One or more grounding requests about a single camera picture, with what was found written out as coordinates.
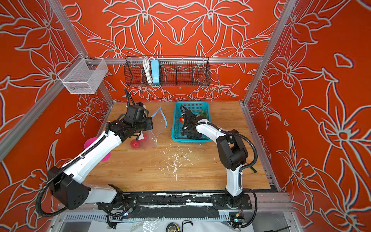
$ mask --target wooden tabletop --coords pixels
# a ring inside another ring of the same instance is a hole
[[[245,123],[238,102],[209,102],[211,121],[220,128],[236,129],[250,140],[251,134]],[[127,139],[111,151],[111,158],[100,162],[86,178],[94,184],[114,184],[123,191],[164,191],[164,190],[221,190],[226,187],[226,168],[219,160],[218,149],[213,141],[203,145],[179,144],[171,138],[174,116],[174,102],[145,103],[150,115],[160,107],[167,120],[166,129],[159,135],[157,146],[150,149],[134,150]],[[115,103],[108,117],[109,121],[126,113],[126,103]],[[253,151],[245,143],[249,157]],[[260,159],[251,169],[243,171],[243,187],[269,189],[269,183]]]

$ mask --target red tomato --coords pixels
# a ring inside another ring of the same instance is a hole
[[[132,148],[139,148],[139,147],[140,147],[140,142],[139,142],[139,141],[136,141],[136,140],[132,140],[132,141],[130,142],[130,146],[131,146]]]
[[[147,140],[147,135],[142,132],[143,138],[141,140],[138,140],[139,142],[143,142]]]

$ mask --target pink bowl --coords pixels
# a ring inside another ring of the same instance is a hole
[[[98,138],[90,138],[88,139],[85,144],[84,144],[84,149],[87,149],[92,143],[94,143]],[[109,158],[111,157],[111,152],[108,153],[102,160],[101,162],[106,162]]]

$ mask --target white cable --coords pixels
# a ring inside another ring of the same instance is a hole
[[[150,59],[155,60],[155,58],[153,58],[153,57],[143,58],[143,68],[144,68],[144,72],[145,72],[145,75],[147,77],[147,82],[148,83],[152,83],[152,77],[151,77],[151,73],[150,73]]]

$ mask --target teal plastic basket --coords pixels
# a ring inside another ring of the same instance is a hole
[[[201,139],[189,139],[187,136],[182,136],[182,126],[184,125],[179,121],[179,118],[181,117],[181,111],[180,106],[183,105],[187,109],[191,110],[194,114],[201,114],[202,110],[206,111],[206,118],[211,122],[210,117],[210,107],[207,102],[202,101],[179,101],[175,103],[174,108],[174,119],[173,119],[173,128],[171,130],[171,138],[174,141],[177,141],[181,144],[205,144],[207,142],[210,142],[211,139],[209,139],[207,136],[202,135]]]

